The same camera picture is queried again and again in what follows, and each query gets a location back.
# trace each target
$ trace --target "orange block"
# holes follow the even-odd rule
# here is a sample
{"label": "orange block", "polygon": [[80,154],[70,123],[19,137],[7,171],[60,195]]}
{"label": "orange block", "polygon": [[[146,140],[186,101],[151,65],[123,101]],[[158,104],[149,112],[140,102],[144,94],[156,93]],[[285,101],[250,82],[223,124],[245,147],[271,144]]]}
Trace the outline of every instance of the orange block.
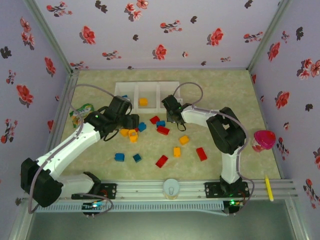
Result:
{"label": "orange block", "polygon": [[182,137],[180,137],[180,139],[179,139],[181,145],[187,144],[187,143],[189,142],[189,140],[190,140],[190,139],[189,139],[188,136],[182,136]]}
{"label": "orange block", "polygon": [[122,136],[128,137],[128,135],[129,135],[129,129],[121,129],[121,130],[120,130],[120,133],[121,133]]}
{"label": "orange block", "polygon": [[136,132],[136,130],[134,129],[129,130],[128,134],[129,134],[130,142],[136,143],[138,141],[138,133]]}
{"label": "orange block", "polygon": [[178,158],[181,156],[181,150],[180,147],[176,146],[173,148],[173,156]]}
{"label": "orange block", "polygon": [[140,106],[143,106],[143,107],[146,107],[146,106],[148,106],[148,99],[146,99],[146,98],[139,98],[139,105]]}

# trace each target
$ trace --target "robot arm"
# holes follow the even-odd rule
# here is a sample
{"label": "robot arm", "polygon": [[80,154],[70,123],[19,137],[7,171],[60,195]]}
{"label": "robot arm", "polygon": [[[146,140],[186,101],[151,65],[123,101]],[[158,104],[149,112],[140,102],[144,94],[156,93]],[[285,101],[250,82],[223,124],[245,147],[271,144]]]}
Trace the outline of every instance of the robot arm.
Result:
{"label": "robot arm", "polygon": [[233,111],[228,107],[220,111],[207,110],[194,107],[190,103],[181,106],[173,95],[166,97],[162,103],[167,110],[168,122],[197,124],[209,128],[213,141],[222,154],[221,189],[226,194],[238,192],[237,188],[242,179],[237,172],[237,154],[245,143],[246,135],[237,123],[216,114],[222,113],[238,120]]}
{"label": "robot arm", "polygon": [[85,149],[100,139],[107,139],[113,131],[119,129],[134,129],[138,127],[139,116],[126,114],[131,103],[120,96],[115,96],[109,106],[104,106],[98,111],[91,112],[85,119],[81,132],[78,128],[66,140],[60,143],[47,154],[36,161],[27,158],[21,164],[21,188],[30,194],[31,184],[37,171],[46,161],[47,164],[40,171],[33,191],[33,198],[42,207],[47,207],[59,198],[68,197],[76,193],[89,193],[97,195],[101,181],[90,172],[78,176],[60,176],[64,169]]}

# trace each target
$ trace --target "red block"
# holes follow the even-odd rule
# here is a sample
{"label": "red block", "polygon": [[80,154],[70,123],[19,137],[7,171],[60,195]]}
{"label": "red block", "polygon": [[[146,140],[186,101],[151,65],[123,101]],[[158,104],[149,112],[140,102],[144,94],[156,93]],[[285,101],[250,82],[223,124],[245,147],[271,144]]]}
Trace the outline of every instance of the red block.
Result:
{"label": "red block", "polygon": [[156,129],[158,131],[158,133],[161,133],[163,135],[168,135],[170,129],[164,127],[164,126],[158,126],[158,128]]}
{"label": "red block", "polygon": [[168,158],[165,155],[162,155],[155,165],[157,165],[159,168],[162,168],[162,166],[166,163],[167,160]]}
{"label": "red block", "polygon": [[205,151],[204,151],[204,149],[202,147],[197,148],[196,149],[196,153],[198,154],[201,162],[206,160],[206,159],[208,159],[207,155],[206,155],[206,153],[205,153]]}
{"label": "red block", "polygon": [[160,121],[160,118],[158,116],[154,116],[153,118],[150,119],[150,122],[152,124],[156,124],[158,121]]}

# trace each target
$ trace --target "toy block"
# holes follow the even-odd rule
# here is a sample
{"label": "toy block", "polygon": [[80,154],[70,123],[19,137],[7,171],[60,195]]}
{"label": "toy block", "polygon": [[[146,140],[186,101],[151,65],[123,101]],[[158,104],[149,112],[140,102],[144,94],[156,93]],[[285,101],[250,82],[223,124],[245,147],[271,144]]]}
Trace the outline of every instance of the toy block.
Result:
{"label": "toy block", "polygon": [[196,153],[198,154],[201,162],[208,159],[207,155],[202,147],[197,148]]}
{"label": "toy block", "polygon": [[120,133],[121,133],[122,136],[128,137],[128,135],[129,135],[129,129],[121,129],[121,130],[120,130]]}
{"label": "toy block", "polygon": [[173,156],[176,157],[176,158],[178,158],[178,157],[181,156],[180,147],[177,146],[177,147],[174,147],[174,148],[173,148]]}
{"label": "toy block", "polygon": [[179,138],[179,141],[180,141],[181,145],[187,144],[189,142],[189,140],[190,139],[189,139],[188,136],[182,136],[182,137]]}
{"label": "toy block", "polygon": [[158,116],[154,116],[153,118],[150,119],[150,122],[152,124],[156,124],[159,121],[160,121],[160,118]]}
{"label": "toy block", "polygon": [[162,155],[160,159],[155,163],[159,168],[162,168],[162,166],[166,163],[168,158],[165,155]]}
{"label": "toy block", "polygon": [[159,127],[159,126],[165,127],[166,126],[165,121],[157,121],[155,124],[156,124],[156,127]]}
{"label": "toy block", "polygon": [[139,105],[140,106],[143,106],[143,107],[146,107],[148,106],[148,99],[142,97],[142,98],[139,98]]}
{"label": "toy block", "polygon": [[129,138],[130,138],[130,142],[132,143],[136,143],[138,141],[138,133],[136,132],[136,130],[134,129],[129,130]]}
{"label": "toy block", "polygon": [[139,125],[138,125],[138,129],[140,132],[146,130],[147,128],[147,125],[144,123],[144,122],[140,122]]}
{"label": "toy block", "polygon": [[114,156],[114,160],[116,160],[117,162],[124,162],[125,155],[123,153],[116,153]]}
{"label": "toy block", "polygon": [[141,156],[140,156],[139,154],[136,154],[136,155],[133,156],[133,159],[134,159],[134,161],[137,163],[137,162],[139,162],[142,158],[141,158]]}
{"label": "toy block", "polygon": [[156,129],[156,131],[157,131],[158,133],[163,134],[163,135],[168,135],[170,129],[168,129],[168,128],[164,127],[164,126],[158,126],[158,128]]}

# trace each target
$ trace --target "white plastic tray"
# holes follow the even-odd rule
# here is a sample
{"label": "white plastic tray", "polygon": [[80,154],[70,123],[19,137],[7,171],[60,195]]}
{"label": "white plastic tray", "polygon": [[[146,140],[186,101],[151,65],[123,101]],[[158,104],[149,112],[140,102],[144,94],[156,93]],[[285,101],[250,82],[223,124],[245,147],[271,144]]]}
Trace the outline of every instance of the white plastic tray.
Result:
{"label": "white plastic tray", "polygon": [[[168,95],[173,94],[179,85],[178,81],[117,82],[115,84],[114,95],[127,95],[132,103],[133,114],[166,113],[166,109],[161,101]],[[180,89],[176,91],[174,96],[179,103],[183,103]],[[146,98],[148,105],[140,106],[140,98]]]}

